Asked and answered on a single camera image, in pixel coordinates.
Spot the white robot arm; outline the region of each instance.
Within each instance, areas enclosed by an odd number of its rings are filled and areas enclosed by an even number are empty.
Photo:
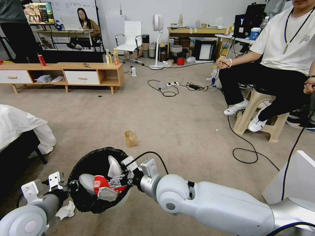
[[[287,198],[267,205],[241,190],[210,182],[193,183],[174,174],[162,177],[154,159],[145,160],[140,167],[136,162],[130,164],[132,161],[133,158],[128,157],[121,163],[129,171],[128,183],[136,185],[168,213],[187,214],[206,226],[240,236],[267,235],[298,221],[315,224],[315,204]],[[39,180],[22,186],[28,204],[0,221],[0,232],[4,232],[4,236],[42,235],[69,192],[78,188],[75,181],[60,185],[59,172],[50,175],[49,180],[51,191],[41,198],[37,197]],[[300,227],[315,232],[312,227]]]

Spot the wooden tv cabinet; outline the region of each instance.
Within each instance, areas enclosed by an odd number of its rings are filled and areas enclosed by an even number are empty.
[[[39,83],[35,79],[41,75],[59,75],[65,78],[56,83]],[[107,65],[105,63],[72,63],[59,62],[47,64],[43,67],[40,64],[2,64],[0,65],[0,84],[12,84],[15,93],[18,93],[16,84],[27,85],[62,85],[66,93],[68,85],[78,86],[109,86],[111,92],[119,89],[124,81],[122,64]]]

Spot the screen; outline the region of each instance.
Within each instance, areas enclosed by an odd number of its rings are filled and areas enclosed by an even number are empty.
[[[30,25],[54,25],[53,9],[50,3],[30,3],[24,13]]]

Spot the black trash bag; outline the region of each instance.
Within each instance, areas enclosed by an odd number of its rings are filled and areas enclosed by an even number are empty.
[[[81,174],[103,175],[107,178],[110,167],[108,162],[109,155],[114,157],[118,163],[121,163],[121,161],[128,157],[124,151],[112,147],[91,151],[82,157],[74,166],[68,178],[68,183],[73,180],[79,180]],[[79,211],[91,211],[94,214],[99,214],[118,204],[131,187],[131,185],[127,185],[126,189],[117,195],[116,200],[112,202],[98,199],[97,196],[92,197],[80,183],[78,191],[71,191],[70,196]]]

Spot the white drawer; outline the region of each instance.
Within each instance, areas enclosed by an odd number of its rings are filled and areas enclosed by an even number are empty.
[[[99,85],[96,71],[65,71],[68,84]]]
[[[32,80],[26,70],[0,70],[0,83],[29,84]]]

